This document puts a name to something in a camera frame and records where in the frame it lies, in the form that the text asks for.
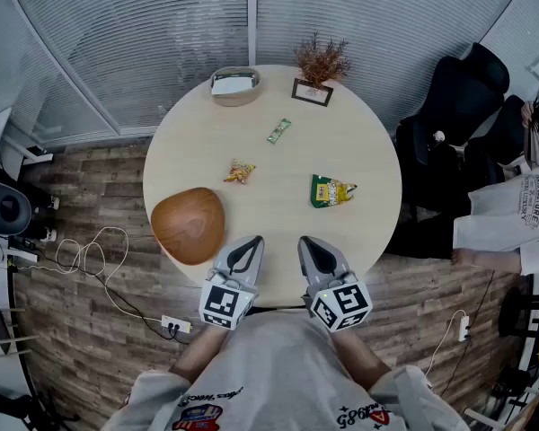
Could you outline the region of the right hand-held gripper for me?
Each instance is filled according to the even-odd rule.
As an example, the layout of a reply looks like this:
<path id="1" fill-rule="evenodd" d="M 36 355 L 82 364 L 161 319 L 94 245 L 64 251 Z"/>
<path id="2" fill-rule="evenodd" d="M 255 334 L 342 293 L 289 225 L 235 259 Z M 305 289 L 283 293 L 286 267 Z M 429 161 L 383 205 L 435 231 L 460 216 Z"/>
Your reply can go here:
<path id="1" fill-rule="evenodd" d="M 345 256 L 333 245 L 312 236 L 297 244 L 302 275 L 307 287 L 302 299 L 311 317 L 330 332 L 359 325 L 373 310 L 364 282 L 349 271 Z M 342 274 L 321 281 L 322 274 Z"/>

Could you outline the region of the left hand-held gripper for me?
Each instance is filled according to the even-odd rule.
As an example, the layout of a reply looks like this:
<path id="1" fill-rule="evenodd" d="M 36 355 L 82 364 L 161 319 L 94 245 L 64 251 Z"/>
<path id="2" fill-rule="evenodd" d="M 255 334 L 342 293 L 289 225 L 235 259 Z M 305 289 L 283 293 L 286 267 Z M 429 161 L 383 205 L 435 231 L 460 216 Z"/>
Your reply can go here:
<path id="1" fill-rule="evenodd" d="M 260 235 L 242 237 L 220 250 L 202 287 L 199 315 L 203 322 L 236 329 L 258 296 L 263 252 Z"/>

